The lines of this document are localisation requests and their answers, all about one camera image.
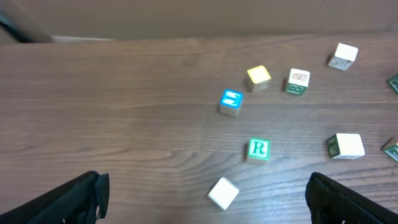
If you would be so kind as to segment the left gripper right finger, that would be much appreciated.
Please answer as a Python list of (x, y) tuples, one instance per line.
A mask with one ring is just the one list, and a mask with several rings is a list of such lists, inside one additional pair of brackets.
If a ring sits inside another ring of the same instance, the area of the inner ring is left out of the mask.
[(312, 224), (397, 224), (397, 214), (319, 173), (311, 174), (305, 199)]

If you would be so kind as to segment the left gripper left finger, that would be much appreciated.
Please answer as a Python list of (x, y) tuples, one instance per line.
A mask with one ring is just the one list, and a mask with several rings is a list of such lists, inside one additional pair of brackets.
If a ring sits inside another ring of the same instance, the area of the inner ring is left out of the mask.
[(1, 224), (96, 223), (106, 217), (109, 192), (109, 174), (91, 170), (1, 214)]

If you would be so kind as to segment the plain white block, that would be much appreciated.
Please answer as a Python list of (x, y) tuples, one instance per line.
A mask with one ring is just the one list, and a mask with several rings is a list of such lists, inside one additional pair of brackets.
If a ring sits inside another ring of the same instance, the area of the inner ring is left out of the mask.
[(359, 134), (336, 133), (326, 143), (332, 159), (358, 159), (365, 155)]

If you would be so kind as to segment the white block green triangle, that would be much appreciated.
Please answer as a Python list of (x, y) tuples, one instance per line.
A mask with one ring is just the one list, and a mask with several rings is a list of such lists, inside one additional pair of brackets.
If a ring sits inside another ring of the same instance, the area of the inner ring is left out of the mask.
[(382, 147), (382, 151), (385, 152), (390, 158), (398, 162), (398, 152), (397, 152), (398, 140), (397, 137), (393, 137)]

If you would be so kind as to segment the green R block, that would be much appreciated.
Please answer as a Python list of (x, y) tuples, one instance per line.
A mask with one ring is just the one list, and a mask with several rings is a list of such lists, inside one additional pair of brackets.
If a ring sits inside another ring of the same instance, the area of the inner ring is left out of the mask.
[(270, 158), (271, 142), (267, 139), (251, 138), (248, 142), (246, 160), (255, 164), (266, 164)]

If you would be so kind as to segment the block with green B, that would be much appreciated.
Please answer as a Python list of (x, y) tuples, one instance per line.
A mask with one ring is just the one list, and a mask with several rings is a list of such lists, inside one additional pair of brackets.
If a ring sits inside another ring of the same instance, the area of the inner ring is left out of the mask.
[(291, 68), (289, 77), (285, 84), (285, 92), (301, 96), (308, 88), (310, 81), (310, 72)]

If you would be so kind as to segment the white block green pattern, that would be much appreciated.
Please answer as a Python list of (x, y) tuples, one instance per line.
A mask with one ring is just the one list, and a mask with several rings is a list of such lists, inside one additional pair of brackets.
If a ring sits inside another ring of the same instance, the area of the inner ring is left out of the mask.
[(387, 83), (392, 88), (394, 93), (398, 94), (398, 74), (388, 79)]

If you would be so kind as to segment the blue top block left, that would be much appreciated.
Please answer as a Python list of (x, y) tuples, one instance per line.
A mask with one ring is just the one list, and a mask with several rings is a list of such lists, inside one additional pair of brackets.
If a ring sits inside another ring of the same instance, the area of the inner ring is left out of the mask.
[(222, 114), (237, 116), (243, 102), (244, 95), (235, 90), (225, 89), (219, 103), (219, 111)]

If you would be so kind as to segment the yellow top block left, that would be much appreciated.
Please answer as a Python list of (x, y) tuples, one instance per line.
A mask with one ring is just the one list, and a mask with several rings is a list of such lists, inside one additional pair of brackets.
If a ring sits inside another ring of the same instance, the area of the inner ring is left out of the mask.
[(247, 70), (247, 73), (245, 82), (250, 92), (265, 90), (269, 86), (271, 75), (265, 66), (259, 65), (250, 68)]

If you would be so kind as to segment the cardboard wall panel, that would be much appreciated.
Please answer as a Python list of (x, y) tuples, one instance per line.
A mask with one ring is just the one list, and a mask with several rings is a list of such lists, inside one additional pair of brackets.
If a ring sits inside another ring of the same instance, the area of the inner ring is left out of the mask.
[(28, 36), (131, 40), (397, 30), (397, 0), (1, 0)]

